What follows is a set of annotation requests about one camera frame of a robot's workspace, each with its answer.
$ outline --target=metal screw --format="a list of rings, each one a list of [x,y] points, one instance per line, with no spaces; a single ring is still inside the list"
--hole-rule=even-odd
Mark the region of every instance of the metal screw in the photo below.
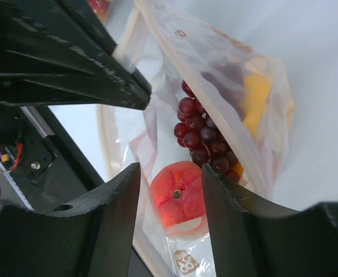
[[[38,162],[31,163],[31,168],[36,170],[40,169],[40,163]]]

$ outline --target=translucent bag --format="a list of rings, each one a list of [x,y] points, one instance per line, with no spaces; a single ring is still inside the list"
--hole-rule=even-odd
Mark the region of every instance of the translucent bag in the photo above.
[[[155,276],[215,276],[206,217],[163,228],[149,187],[165,166],[190,160],[173,135],[181,82],[236,154],[240,183],[271,199],[294,109],[284,65],[162,0],[136,0],[114,58],[153,87],[143,112],[98,107],[109,176],[134,161],[142,166],[133,244]]]

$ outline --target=bunch of grapes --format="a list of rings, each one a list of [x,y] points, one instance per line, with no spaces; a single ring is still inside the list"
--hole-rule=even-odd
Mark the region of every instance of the bunch of grapes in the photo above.
[[[185,81],[181,88],[188,97],[179,101],[177,117],[181,122],[174,127],[179,145],[189,149],[192,161],[199,167],[209,163],[214,171],[238,182],[238,173],[231,169],[237,157]]]

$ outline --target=clear plastic bag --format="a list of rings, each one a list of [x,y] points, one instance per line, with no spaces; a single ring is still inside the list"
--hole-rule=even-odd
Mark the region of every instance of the clear plastic bag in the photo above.
[[[242,164],[241,183],[271,199],[294,109],[284,65],[162,0],[136,0],[114,57],[126,70],[137,67],[153,86],[143,112],[98,108],[109,175],[133,161],[142,166],[133,244],[155,276],[215,276],[206,217],[185,224],[184,231],[163,228],[149,188],[165,166],[190,160],[173,135],[185,96],[181,82]],[[115,132],[106,131],[111,122]],[[121,125],[130,126],[122,131],[116,127]]]

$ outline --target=red wire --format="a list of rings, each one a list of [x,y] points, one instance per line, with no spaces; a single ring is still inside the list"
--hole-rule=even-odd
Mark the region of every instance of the red wire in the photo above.
[[[21,154],[23,152],[24,144],[16,143],[16,146],[17,146],[17,157],[16,157],[16,161],[11,170],[15,170],[18,167],[18,164],[20,163],[20,159],[21,159]]]

